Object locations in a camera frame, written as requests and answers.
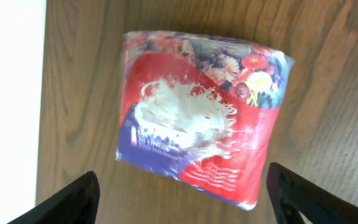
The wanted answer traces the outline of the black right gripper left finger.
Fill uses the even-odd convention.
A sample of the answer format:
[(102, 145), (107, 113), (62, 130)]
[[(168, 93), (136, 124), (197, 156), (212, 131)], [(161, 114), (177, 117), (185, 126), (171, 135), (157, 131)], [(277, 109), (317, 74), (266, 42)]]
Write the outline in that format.
[(88, 171), (9, 224), (94, 224), (99, 198), (98, 178)]

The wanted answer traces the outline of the pink purple tissue pack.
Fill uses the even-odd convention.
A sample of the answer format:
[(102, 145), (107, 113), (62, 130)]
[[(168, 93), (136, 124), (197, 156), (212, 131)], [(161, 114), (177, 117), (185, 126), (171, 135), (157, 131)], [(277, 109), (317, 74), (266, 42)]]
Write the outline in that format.
[(293, 64), (246, 40), (126, 33), (116, 159), (252, 210)]

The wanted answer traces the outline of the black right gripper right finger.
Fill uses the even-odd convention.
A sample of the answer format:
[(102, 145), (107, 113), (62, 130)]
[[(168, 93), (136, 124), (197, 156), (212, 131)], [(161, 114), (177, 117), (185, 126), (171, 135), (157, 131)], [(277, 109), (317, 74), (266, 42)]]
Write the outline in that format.
[(318, 187), (279, 163), (268, 168), (267, 190), (279, 224), (358, 223), (358, 207)]

